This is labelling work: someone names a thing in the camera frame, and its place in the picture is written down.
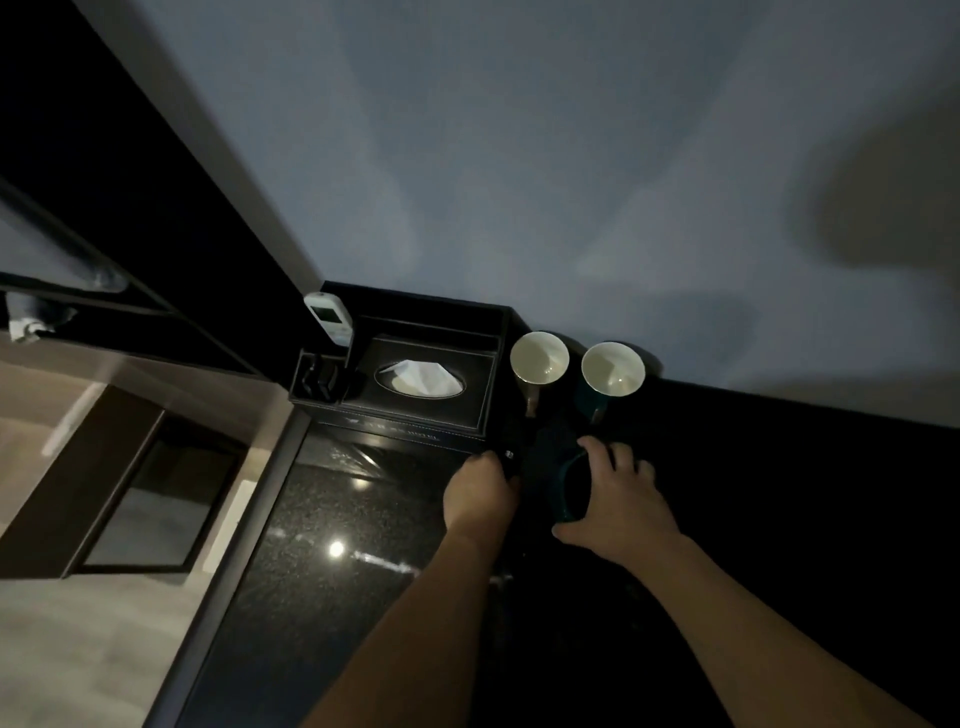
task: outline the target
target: black countertop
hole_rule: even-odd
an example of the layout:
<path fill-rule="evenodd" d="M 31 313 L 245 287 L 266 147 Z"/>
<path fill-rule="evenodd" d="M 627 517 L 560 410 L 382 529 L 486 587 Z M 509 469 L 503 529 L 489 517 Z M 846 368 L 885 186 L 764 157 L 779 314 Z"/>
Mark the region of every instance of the black countertop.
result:
<path fill-rule="evenodd" d="M 598 434 L 657 466 L 681 529 L 721 567 L 928 719 L 956 717 L 941 667 L 956 430 L 656 378 L 610 414 Z M 532 437 L 507 437 L 518 460 L 536 460 Z M 297 725 L 429 561 L 463 458 L 296 413 L 147 725 Z M 535 488 L 494 575 L 474 724 L 726 722 L 656 601 L 552 540 Z"/>

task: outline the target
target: white wall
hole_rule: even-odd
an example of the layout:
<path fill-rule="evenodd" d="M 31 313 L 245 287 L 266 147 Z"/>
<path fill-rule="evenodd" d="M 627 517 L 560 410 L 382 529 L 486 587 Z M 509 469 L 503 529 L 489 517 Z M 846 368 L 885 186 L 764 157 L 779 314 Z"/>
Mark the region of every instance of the white wall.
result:
<path fill-rule="evenodd" d="M 132 2 L 326 278 L 960 425 L 951 0 Z"/>

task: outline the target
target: forearm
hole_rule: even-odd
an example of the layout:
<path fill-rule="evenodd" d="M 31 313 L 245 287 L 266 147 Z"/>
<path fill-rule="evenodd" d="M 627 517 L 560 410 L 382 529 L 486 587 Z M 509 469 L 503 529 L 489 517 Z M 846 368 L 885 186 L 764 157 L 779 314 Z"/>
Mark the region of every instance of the forearm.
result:
<path fill-rule="evenodd" d="M 927 725 L 677 535 L 630 571 L 677 624 L 737 728 Z"/>
<path fill-rule="evenodd" d="M 494 555 L 447 534 L 304 728 L 464 725 Z"/>

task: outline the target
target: white tissue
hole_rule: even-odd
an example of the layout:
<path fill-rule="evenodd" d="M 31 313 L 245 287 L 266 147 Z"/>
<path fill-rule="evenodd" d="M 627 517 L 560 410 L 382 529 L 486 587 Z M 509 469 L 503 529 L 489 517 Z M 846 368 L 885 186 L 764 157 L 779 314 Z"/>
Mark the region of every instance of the white tissue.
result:
<path fill-rule="evenodd" d="M 404 359 L 383 370 L 383 374 L 389 372 L 394 373 L 393 381 L 387 378 L 389 386 L 401 395 L 436 400 L 441 397 L 455 397 L 464 391 L 460 380 L 435 361 Z"/>

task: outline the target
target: hand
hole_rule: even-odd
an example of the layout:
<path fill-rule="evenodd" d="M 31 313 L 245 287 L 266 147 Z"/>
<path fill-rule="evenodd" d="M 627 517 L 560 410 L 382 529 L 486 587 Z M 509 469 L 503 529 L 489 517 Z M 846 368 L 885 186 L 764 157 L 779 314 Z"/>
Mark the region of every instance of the hand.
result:
<path fill-rule="evenodd" d="M 519 478 L 508 484 L 492 450 L 471 455 L 444 491 L 446 532 L 464 536 L 491 559 L 503 543 L 516 510 Z"/>
<path fill-rule="evenodd" d="M 628 570 L 657 555 L 672 537 L 677 522 L 654 483 L 654 468 L 645 460 L 635 464 L 634 452 L 613 443 L 611 465 L 607 447 L 595 437 L 577 441 L 590 461 L 590 503 L 581 521 L 557 523 L 554 535 L 565 544 L 589 548 L 597 556 Z"/>

